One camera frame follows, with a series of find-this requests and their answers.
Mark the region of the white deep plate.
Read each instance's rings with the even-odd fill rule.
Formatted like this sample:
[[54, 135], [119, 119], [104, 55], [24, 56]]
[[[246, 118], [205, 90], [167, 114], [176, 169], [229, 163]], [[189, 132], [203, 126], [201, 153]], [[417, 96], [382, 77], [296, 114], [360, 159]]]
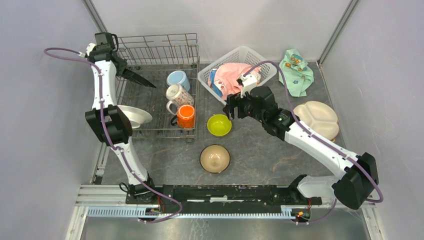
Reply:
[[127, 105], [118, 105], [118, 107], [130, 121], [132, 129], [138, 129], [141, 125], [153, 120], [152, 115], [143, 109]]

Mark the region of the light blue cup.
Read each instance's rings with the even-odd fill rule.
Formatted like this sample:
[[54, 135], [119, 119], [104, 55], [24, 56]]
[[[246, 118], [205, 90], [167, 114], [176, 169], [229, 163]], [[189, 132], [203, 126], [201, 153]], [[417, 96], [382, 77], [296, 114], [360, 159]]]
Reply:
[[189, 78], [183, 70], [175, 70], [171, 72], [166, 78], [166, 83], [168, 86], [179, 84], [186, 91], [189, 91], [191, 88]]

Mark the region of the white floral mug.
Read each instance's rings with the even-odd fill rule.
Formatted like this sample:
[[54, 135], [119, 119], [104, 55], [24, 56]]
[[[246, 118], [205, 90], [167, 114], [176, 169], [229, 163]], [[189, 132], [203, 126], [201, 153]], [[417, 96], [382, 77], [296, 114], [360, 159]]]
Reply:
[[169, 86], [166, 90], [165, 96], [168, 99], [166, 109], [173, 115], [176, 115], [177, 112], [171, 110], [171, 105], [175, 105], [177, 108], [182, 105], [195, 105], [195, 99], [180, 84], [172, 84]]

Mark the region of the cream plate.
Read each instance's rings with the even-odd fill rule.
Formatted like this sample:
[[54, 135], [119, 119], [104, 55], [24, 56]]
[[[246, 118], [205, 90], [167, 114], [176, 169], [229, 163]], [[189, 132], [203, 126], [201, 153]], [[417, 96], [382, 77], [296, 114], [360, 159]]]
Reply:
[[334, 142], [340, 132], [339, 118], [327, 104], [319, 101], [308, 101], [297, 105], [294, 113], [312, 130]]

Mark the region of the orange mug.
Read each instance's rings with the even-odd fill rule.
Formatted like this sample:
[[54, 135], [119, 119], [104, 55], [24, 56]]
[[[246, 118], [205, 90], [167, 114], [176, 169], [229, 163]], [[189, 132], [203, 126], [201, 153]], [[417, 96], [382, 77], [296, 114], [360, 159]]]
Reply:
[[195, 118], [195, 108], [192, 105], [185, 104], [178, 108], [176, 115], [170, 120], [170, 124], [182, 129], [192, 129], [195, 127]]

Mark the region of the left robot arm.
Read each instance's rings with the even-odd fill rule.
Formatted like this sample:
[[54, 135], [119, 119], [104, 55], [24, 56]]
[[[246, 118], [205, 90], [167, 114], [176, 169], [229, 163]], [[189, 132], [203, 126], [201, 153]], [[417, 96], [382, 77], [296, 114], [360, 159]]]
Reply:
[[151, 204], [158, 198], [157, 190], [135, 151], [131, 122], [117, 105], [115, 80], [123, 77], [145, 87], [154, 85], [127, 68], [127, 61], [118, 55], [116, 34], [99, 32], [94, 36], [96, 42], [87, 46], [85, 56], [93, 72], [94, 100], [85, 119], [98, 140], [119, 158], [128, 177], [128, 183], [119, 184], [120, 189], [130, 200]]

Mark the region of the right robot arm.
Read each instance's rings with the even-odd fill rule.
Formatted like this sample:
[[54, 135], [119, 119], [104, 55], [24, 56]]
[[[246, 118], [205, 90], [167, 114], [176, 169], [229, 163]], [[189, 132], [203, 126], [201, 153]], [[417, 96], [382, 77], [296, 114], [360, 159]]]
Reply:
[[358, 155], [312, 130], [292, 111], [278, 107], [269, 87], [228, 95], [223, 111], [229, 119], [257, 120], [268, 134], [298, 147], [331, 171], [331, 176], [304, 176], [288, 191], [293, 203], [302, 204], [313, 197], [335, 198], [357, 210], [364, 202], [375, 201], [369, 198], [379, 184], [375, 158], [367, 152]]

